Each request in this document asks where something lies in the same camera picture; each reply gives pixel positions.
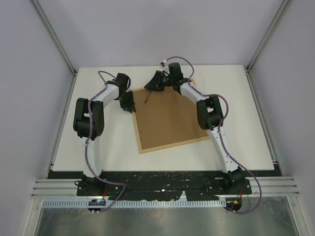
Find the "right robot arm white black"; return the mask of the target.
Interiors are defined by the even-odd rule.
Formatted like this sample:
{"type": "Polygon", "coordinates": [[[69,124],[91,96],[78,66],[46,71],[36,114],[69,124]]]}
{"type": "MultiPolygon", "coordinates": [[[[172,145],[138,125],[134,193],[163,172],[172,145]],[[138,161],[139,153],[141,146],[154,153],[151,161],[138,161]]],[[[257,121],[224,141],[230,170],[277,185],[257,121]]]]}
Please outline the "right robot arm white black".
{"type": "Polygon", "coordinates": [[[240,164],[232,157],[227,143],[223,122],[223,115],[218,94],[203,94],[189,78],[183,76],[179,63],[166,65],[161,63],[161,70],[155,72],[153,78],[144,86],[146,90],[162,92],[165,87],[172,87],[177,93],[185,96],[196,105],[197,122],[211,138],[219,157],[222,179],[222,189],[233,194],[245,183],[245,174],[240,164]]]}

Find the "wooden picture frame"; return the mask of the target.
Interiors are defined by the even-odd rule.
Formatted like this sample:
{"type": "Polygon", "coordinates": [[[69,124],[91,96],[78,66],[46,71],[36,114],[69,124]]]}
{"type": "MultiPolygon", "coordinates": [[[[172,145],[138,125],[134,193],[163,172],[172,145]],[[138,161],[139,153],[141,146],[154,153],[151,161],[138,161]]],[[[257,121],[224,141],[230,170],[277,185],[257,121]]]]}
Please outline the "wooden picture frame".
{"type": "Polygon", "coordinates": [[[172,87],[162,92],[133,90],[136,113],[133,113],[140,154],[208,140],[197,122],[196,105],[172,87]]]}

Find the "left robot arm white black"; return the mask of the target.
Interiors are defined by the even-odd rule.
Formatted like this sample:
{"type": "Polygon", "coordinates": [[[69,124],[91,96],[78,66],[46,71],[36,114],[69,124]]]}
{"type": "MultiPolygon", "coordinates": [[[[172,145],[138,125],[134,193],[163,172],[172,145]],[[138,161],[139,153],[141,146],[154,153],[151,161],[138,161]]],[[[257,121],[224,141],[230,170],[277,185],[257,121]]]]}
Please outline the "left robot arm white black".
{"type": "Polygon", "coordinates": [[[100,137],[105,128],[104,108],[112,101],[118,101],[123,111],[136,111],[128,75],[118,73],[113,76],[105,71],[97,73],[104,82],[103,88],[91,98],[78,98],[73,118],[73,130],[82,141],[85,159],[82,180],[75,185],[80,190],[88,189],[95,196],[101,195],[109,184],[122,190],[126,188],[124,183],[101,178],[100,137]]]}

